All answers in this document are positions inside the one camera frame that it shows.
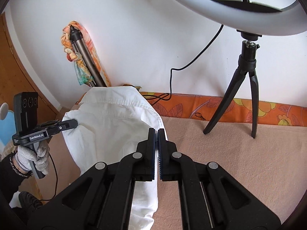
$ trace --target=metal tripod leg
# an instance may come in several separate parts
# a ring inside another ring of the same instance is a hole
[[[251,136],[256,137],[257,125],[258,125],[258,109],[259,109],[259,85],[256,75],[256,71],[249,72],[250,82],[251,82],[251,100],[253,109],[253,126],[251,131]]]
[[[213,117],[204,129],[204,134],[208,134],[220,120],[220,118],[230,105],[231,101],[233,100],[234,96],[236,95],[237,91],[239,90],[243,80],[245,79],[246,74],[247,72],[243,71],[240,66],[236,69],[220,105],[218,106]]]

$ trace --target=device handle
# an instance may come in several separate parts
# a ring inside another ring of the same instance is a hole
[[[29,144],[26,147],[29,148],[30,150],[33,150],[35,153],[37,153],[37,149],[38,149],[39,143],[40,142],[36,142],[34,144]],[[42,179],[42,178],[44,178],[46,176],[41,171],[38,171],[36,169],[35,163],[33,161],[30,161],[30,166],[31,166],[32,173],[33,173],[35,178]]]

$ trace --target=tripod stand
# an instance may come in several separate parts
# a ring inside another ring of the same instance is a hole
[[[253,110],[253,123],[252,123],[252,132],[251,136],[256,137],[257,124],[258,124],[258,104],[259,104],[259,85],[258,79],[256,76],[256,50],[260,47],[258,44],[255,44],[253,41],[258,40],[258,37],[261,35],[250,34],[241,31],[241,36],[246,39],[242,41],[242,52],[238,60],[238,68],[234,72],[234,75],[231,79],[231,82],[227,88],[227,91],[215,111],[213,117],[209,121],[208,125],[204,129],[204,134],[208,134],[216,123],[220,120],[237,91],[239,90],[243,80],[245,79],[246,74],[249,74],[251,82],[251,98],[252,98],[252,110]]]

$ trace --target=blue object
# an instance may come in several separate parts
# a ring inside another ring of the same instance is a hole
[[[12,135],[16,133],[14,113],[9,111],[4,120],[0,120],[0,141],[3,145],[12,140]]]

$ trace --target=black clamp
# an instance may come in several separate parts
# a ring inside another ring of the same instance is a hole
[[[32,230],[127,230],[136,181],[154,179],[155,150],[162,181],[178,181],[183,230],[276,230],[279,218],[219,164],[201,164],[166,141],[164,129],[118,163],[99,162],[35,211]]]

